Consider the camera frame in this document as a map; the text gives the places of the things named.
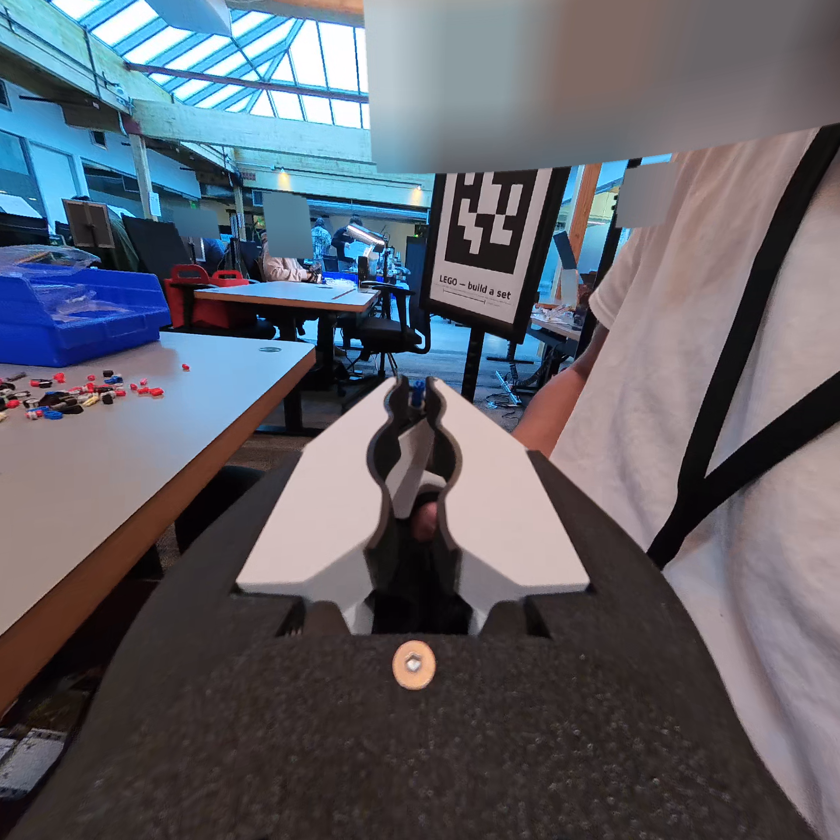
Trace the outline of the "pile of loose lego pieces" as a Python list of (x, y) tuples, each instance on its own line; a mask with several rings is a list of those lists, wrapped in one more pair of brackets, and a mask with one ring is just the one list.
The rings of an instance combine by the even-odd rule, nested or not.
[(164, 418), (177, 408), (196, 367), (176, 358), (142, 360), (127, 353), (74, 366), (2, 363), (2, 396), (23, 392), (7, 414), (36, 425), (59, 416), (70, 421), (126, 422)]

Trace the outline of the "clear plastic bags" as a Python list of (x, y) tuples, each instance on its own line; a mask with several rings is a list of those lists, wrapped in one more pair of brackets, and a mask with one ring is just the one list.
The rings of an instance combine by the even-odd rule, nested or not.
[(101, 260), (83, 249), (57, 245), (11, 245), (1, 247), (2, 270), (39, 267), (82, 270), (99, 266)]

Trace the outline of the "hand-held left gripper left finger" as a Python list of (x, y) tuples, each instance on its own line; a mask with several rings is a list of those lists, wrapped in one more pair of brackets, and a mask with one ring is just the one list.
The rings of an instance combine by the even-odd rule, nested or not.
[(377, 386), (312, 440), (238, 573), (244, 593), (336, 605), (354, 635), (371, 633), (371, 594), (394, 571), (392, 495), (407, 380)]

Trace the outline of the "person's right forearm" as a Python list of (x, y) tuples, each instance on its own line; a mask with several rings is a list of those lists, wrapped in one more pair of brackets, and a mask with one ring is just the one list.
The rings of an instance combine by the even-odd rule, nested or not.
[(534, 397), (511, 433), (528, 450), (550, 457), (578, 402), (609, 330), (595, 323), (586, 349)]

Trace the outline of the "blue plastic bin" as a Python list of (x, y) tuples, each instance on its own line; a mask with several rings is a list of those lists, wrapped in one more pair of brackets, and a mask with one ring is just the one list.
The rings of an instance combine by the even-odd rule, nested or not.
[(156, 341), (171, 323), (156, 276), (92, 266), (1, 269), (1, 362), (79, 364)]

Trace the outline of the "person in white shirt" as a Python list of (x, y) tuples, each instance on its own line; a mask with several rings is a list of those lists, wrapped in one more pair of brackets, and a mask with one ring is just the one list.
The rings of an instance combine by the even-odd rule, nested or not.
[[(547, 454), (644, 550), (678, 500), (690, 436), (785, 189), (818, 129), (676, 154), (674, 201), (591, 299), (605, 337)], [(838, 152), (770, 278), (707, 471), (838, 374)], [(760, 757), (838, 838), (838, 424), (716, 506), (664, 576)]]

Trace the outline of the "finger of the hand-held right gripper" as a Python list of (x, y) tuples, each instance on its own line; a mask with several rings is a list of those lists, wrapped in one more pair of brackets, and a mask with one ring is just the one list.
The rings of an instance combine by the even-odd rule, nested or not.
[(397, 520), (410, 518), (418, 497), (437, 492), (437, 476), (427, 469), (434, 440), (426, 419), (400, 434), (400, 458), (385, 479)]

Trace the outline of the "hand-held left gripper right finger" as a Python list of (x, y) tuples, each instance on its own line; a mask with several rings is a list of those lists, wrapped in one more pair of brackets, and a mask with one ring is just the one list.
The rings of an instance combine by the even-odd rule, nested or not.
[(427, 380), (427, 396), (439, 401), (434, 428), (455, 451), (438, 512), (469, 635), (499, 602), (584, 592), (590, 578), (528, 450), (442, 380)]

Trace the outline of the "black panel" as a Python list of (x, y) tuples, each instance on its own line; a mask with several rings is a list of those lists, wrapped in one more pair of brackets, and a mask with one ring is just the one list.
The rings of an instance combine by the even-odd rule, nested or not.
[(172, 276), (175, 266), (192, 262), (187, 248), (173, 223), (155, 222), (138, 217), (122, 217), (141, 270), (159, 281)]

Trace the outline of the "black office chair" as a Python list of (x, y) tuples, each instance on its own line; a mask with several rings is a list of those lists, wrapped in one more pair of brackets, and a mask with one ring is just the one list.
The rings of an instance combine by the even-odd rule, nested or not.
[(428, 354), (431, 350), (432, 336), (429, 315), (421, 309), (421, 288), (417, 284), (407, 289), (384, 282), (372, 280), (360, 284), (361, 289), (379, 291), (382, 302), (394, 297), (398, 320), (371, 317), (363, 320), (351, 331), (362, 345), (362, 352), (357, 361), (367, 361), (371, 355), (380, 357), (378, 372), (366, 375), (356, 383), (360, 389), (343, 403), (343, 409), (349, 408), (358, 399), (372, 392), (385, 380), (385, 363), (388, 361), (392, 374), (397, 375), (395, 354)]

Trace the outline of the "tag sign board on stand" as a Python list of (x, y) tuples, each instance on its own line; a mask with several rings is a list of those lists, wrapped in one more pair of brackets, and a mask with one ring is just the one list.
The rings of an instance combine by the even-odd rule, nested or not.
[(524, 338), (570, 172), (435, 176), (421, 309), (469, 327), (461, 386), (469, 402), (485, 336), (513, 344)]

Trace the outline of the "white table with black legs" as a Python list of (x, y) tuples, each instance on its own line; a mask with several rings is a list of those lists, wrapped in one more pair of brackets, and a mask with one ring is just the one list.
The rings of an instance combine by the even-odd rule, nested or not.
[(289, 281), (262, 282), (244, 287), (205, 287), (195, 289), (192, 294), (196, 300), (224, 301), (269, 310), (279, 331), (284, 332), (286, 327), (290, 327), (290, 341), (296, 337), (298, 318), (318, 316), (316, 350), (321, 365), (304, 377), (304, 382), (313, 390), (328, 390), (337, 382), (333, 354), (336, 318), (345, 313), (360, 316), (380, 296), (378, 290), (341, 289)]

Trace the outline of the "framed panel board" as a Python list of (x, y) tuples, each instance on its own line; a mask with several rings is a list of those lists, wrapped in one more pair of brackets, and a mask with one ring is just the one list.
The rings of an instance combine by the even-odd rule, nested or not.
[(109, 207), (106, 204), (62, 199), (70, 234), (79, 249), (115, 249)]

